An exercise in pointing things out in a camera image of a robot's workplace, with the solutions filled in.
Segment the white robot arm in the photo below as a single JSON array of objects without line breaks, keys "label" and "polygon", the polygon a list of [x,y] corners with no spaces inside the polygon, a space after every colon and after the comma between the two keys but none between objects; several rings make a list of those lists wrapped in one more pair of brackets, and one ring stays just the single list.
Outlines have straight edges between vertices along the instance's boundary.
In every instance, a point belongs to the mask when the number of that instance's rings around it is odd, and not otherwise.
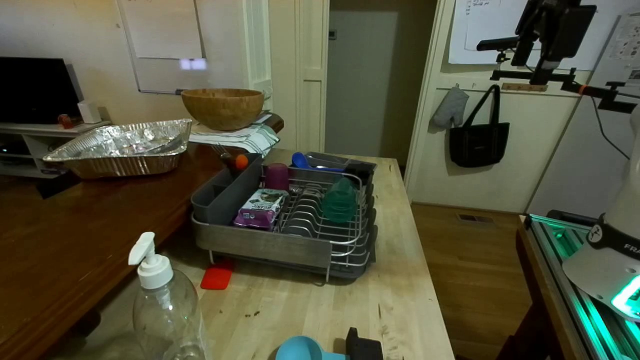
[{"label": "white robot arm", "polygon": [[575,287],[617,316],[640,321],[640,108],[629,113],[629,125],[633,141],[625,176],[561,269]]}]

